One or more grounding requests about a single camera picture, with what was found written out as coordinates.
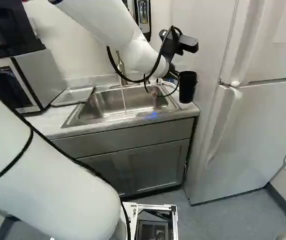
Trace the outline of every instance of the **countertop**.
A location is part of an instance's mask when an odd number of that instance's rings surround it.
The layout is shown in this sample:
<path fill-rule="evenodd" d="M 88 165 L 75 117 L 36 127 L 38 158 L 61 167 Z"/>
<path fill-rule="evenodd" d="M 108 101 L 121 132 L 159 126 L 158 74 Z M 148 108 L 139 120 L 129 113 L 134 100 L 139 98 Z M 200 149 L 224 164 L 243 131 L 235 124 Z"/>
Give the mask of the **countertop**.
<path fill-rule="evenodd" d="M 173 89 L 170 86 L 163 86 L 168 92 Z M 120 119 L 117 121 L 104 122 L 104 123 L 91 123 L 82 126 L 74 126 L 68 128 L 61 128 L 63 123 L 67 120 L 72 111 L 77 105 L 49 107 L 40 115 L 27 116 L 28 120 L 36 129 L 48 137 L 50 140 L 72 137 L 82 134 L 98 133 L 102 131 L 115 130 L 127 127 L 134 127 L 139 125 L 160 123 L 175 119 L 196 117 L 200 114 L 199 108 L 191 103 L 183 104 L 179 102 L 179 92 L 176 91 L 172 94 L 173 99 L 176 101 L 180 110 L 174 112 L 165 112 L 157 115 L 138 116 L 130 119 Z"/>

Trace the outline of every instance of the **cabinet door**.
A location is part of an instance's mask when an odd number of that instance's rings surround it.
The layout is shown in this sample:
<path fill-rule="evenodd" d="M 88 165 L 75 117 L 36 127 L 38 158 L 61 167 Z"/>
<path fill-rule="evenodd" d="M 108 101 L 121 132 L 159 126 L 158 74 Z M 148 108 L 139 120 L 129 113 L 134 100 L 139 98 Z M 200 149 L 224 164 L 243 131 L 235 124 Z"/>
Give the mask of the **cabinet door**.
<path fill-rule="evenodd" d="M 79 158 L 79 161 L 89 165 L 101 173 L 117 190 L 120 196 L 130 195 L 128 180 L 123 173 L 122 159 L 117 153 Z"/>
<path fill-rule="evenodd" d="M 132 193 L 182 183 L 188 146 L 187 139 L 118 152 L 127 163 Z"/>

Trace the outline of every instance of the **refrigerator door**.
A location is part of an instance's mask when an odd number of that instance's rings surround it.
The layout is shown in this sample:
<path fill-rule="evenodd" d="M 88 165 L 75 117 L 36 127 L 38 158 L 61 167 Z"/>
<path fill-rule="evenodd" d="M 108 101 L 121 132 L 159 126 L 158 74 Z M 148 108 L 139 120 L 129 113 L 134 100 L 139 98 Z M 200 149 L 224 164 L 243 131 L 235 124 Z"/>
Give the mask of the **refrigerator door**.
<path fill-rule="evenodd" d="M 286 0 L 238 1 L 225 60 L 222 82 L 286 78 Z"/>
<path fill-rule="evenodd" d="M 286 80 L 249 84 L 237 90 L 243 95 L 242 99 L 228 94 L 227 87 L 219 86 L 217 90 L 213 113 L 215 106 L 220 105 L 221 110 L 210 119 L 215 126 L 207 129 L 209 142 L 204 140 L 205 151 L 197 171 L 191 168 L 188 172 L 185 190 L 191 204 L 259 189 L 283 165 Z M 234 103 L 238 111 L 230 115 L 226 106 L 236 99 L 241 107 Z"/>

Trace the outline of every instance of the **faucet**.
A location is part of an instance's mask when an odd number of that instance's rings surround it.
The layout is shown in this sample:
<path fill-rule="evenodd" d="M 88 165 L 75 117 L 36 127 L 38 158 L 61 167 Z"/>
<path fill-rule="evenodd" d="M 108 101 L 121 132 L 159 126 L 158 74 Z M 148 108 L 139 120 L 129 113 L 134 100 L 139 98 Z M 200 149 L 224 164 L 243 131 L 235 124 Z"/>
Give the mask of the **faucet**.
<path fill-rule="evenodd" d="M 124 65 L 124 63 L 123 63 L 123 61 L 122 61 L 122 59 L 121 59 L 121 57 L 119 55 L 119 51 L 116 51 L 116 54 L 117 54 L 117 57 L 118 57 L 117 68 L 118 68 L 118 70 L 120 70 L 126 76 L 125 65 Z M 123 79 L 121 76 L 119 76 L 119 77 L 121 78 L 122 86 L 128 85 L 128 82 L 125 79 Z"/>

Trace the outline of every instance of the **metal tray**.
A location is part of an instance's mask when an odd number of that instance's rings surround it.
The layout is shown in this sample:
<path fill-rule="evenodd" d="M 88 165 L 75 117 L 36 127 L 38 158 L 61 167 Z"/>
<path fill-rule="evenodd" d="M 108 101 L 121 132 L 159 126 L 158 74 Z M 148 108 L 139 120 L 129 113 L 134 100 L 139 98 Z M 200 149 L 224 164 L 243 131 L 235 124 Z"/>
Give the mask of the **metal tray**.
<path fill-rule="evenodd" d="M 53 107 L 85 103 L 94 90 L 94 85 L 71 86 L 65 89 L 52 103 Z"/>

